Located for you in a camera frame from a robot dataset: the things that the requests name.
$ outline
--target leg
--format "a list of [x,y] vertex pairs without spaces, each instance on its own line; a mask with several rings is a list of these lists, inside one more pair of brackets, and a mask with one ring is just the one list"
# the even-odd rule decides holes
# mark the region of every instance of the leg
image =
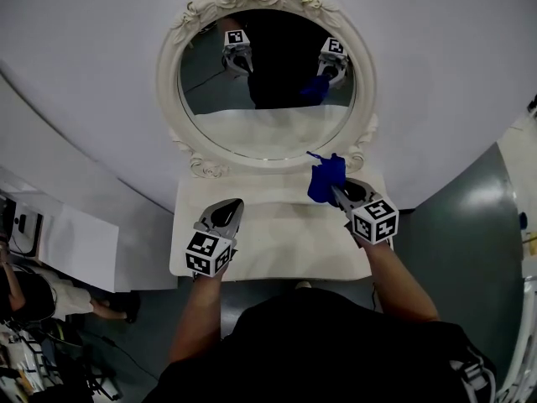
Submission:
[[98,317],[104,319],[127,319],[127,313],[113,311],[109,307],[100,304],[93,297],[91,298],[90,303],[93,306],[93,313],[95,313]]

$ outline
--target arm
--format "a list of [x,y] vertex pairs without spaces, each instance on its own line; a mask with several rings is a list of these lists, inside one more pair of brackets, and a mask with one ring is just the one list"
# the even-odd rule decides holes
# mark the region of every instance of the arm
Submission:
[[225,270],[214,278],[200,276],[180,319],[169,353],[171,363],[200,355],[220,342],[220,289]]
[[0,261],[2,261],[3,269],[8,277],[10,291],[9,304],[11,305],[12,311],[18,311],[26,304],[26,299],[24,298],[23,291],[18,283],[17,276],[15,275],[15,272],[13,272],[11,265],[9,265],[8,247],[5,245],[5,243],[3,243],[2,247],[0,247]]
[[439,321],[433,301],[387,243],[371,245],[360,239],[360,244],[368,256],[384,313],[412,322]]

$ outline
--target curved white wall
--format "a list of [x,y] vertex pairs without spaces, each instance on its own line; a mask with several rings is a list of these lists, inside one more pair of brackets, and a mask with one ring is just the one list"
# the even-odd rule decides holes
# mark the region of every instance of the curved white wall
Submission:
[[[154,68],[188,0],[0,0],[0,59],[73,144],[173,210],[185,157]],[[378,71],[374,159],[399,207],[470,165],[537,92],[537,0],[337,0]]]

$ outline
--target black shirt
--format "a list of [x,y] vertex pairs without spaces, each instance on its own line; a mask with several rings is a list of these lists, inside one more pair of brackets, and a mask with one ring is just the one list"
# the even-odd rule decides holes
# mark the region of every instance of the black shirt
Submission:
[[9,282],[6,272],[0,272],[0,319],[7,320],[12,317],[22,322],[40,321],[52,315],[55,311],[55,302],[46,279],[37,273],[15,271],[20,288],[23,291],[26,303],[21,309],[13,312],[9,304]]
[[449,362],[468,346],[477,352],[453,324],[405,322],[329,291],[295,290],[247,309],[204,356],[171,364],[144,402],[186,395],[467,401]]
[[257,109],[314,106],[300,92],[317,75],[329,34],[293,13],[258,9],[234,13],[252,47],[250,97]]

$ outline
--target white panel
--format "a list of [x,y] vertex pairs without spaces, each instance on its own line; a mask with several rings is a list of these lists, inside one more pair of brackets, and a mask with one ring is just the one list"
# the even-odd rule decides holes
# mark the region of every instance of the white panel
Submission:
[[47,217],[39,259],[87,284],[115,291],[119,228],[64,205],[58,217]]

